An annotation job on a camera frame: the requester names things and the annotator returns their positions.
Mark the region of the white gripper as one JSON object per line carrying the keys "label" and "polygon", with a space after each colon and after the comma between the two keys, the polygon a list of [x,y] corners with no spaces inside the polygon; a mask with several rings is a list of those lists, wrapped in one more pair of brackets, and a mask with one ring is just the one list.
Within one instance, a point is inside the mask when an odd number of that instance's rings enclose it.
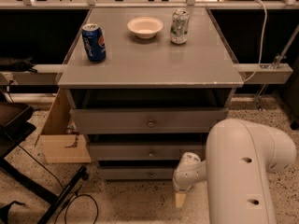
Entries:
{"label": "white gripper", "polygon": [[185,152],[173,173],[172,181],[176,191],[176,208],[181,208],[185,203],[185,193],[193,185],[206,181],[206,162],[202,161],[195,153]]}

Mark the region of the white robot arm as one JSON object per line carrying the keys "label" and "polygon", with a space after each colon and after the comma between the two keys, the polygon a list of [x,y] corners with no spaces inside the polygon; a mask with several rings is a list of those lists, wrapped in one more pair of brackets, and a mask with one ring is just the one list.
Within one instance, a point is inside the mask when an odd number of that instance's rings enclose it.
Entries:
{"label": "white robot arm", "polygon": [[207,182],[210,224],[277,224],[267,174],[290,168],[296,146],[283,131],[243,119],[217,123],[206,158],[183,154],[173,174],[178,193]]}

